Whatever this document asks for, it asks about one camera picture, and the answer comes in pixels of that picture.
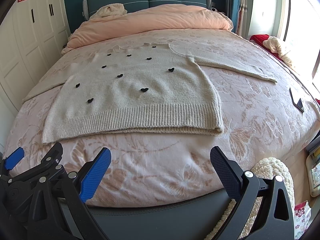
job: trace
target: red cloth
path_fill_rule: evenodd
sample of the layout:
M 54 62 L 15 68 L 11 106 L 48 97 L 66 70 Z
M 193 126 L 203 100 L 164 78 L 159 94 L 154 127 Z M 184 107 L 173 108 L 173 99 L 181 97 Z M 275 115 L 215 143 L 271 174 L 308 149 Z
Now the red cloth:
M 255 41 L 258 45 L 260 45 L 261 47 L 263 47 L 266 51 L 268 51 L 269 53 L 271 53 L 273 56 L 275 56 L 277 59 L 283 61 L 282 59 L 279 58 L 278 53 L 272 53 L 270 49 L 266 48 L 265 46 L 263 46 L 263 41 L 266 41 L 269 38 L 268 34 L 257 34 L 257 35 L 252 35 L 250 40 Z

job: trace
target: wooden floor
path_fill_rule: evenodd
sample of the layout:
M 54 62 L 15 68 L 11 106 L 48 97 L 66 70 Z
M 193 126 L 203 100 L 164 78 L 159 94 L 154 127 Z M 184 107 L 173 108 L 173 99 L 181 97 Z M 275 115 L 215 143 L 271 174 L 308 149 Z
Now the wooden floor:
M 288 156 L 282 161 L 288 167 L 293 179 L 295 204 L 297 205 L 308 200 L 309 206 L 312 207 L 316 199 L 310 195 L 308 174 L 306 169 L 307 157 L 308 153 L 305 151 L 305 149 L 303 149 L 298 154 L 294 156 Z

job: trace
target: sweater sleeve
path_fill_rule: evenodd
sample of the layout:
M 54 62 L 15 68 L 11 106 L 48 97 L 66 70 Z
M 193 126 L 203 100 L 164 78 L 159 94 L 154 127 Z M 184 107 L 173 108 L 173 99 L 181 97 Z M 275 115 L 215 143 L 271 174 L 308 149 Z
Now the sweater sleeve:
M 207 52 L 200 49 L 196 49 L 193 51 L 193 53 L 190 53 L 188 48 L 179 48 L 178 51 L 176 48 L 173 48 L 173 46 L 170 47 L 175 53 L 189 57 L 191 61 L 201 66 L 223 68 L 261 80 L 271 81 L 274 83 L 277 82 L 273 73 L 270 71 L 255 65 L 245 64 L 243 61 L 238 60 L 237 58 L 229 58 L 221 56 L 217 53 Z

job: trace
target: black phone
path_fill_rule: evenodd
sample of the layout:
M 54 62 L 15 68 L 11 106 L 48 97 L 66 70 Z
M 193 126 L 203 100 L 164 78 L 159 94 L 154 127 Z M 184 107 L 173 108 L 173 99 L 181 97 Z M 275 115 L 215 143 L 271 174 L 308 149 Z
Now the black phone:
M 289 88 L 289 92 L 290 92 L 290 96 L 291 96 L 291 99 L 292 99 L 292 103 L 293 105 L 298 108 L 300 110 L 300 112 L 304 112 L 304 109 L 303 109 L 303 105 L 302 105 L 302 101 L 301 101 L 301 98 L 296 98 L 296 97 L 293 97 L 292 95 L 292 91 L 291 91 L 291 88 Z

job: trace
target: blue gripper pad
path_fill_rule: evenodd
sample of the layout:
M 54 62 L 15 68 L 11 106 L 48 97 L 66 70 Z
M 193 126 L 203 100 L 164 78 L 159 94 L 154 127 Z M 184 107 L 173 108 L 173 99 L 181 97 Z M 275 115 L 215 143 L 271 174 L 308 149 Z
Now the blue gripper pad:
M 24 150 L 19 147 L 13 153 L 10 154 L 5 160 L 4 167 L 7 171 L 11 171 L 24 157 Z
M 243 173 L 240 166 L 236 162 L 228 160 L 218 146 L 211 149 L 210 161 L 228 196 L 238 202 L 241 198 L 241 175 Z
M 100 156 L 81 182 L 81 191 L 79 196 L 83 203 L 93 197 L 111 163 L 111 152 L 108 148 L 104 148 L 99 154 Z

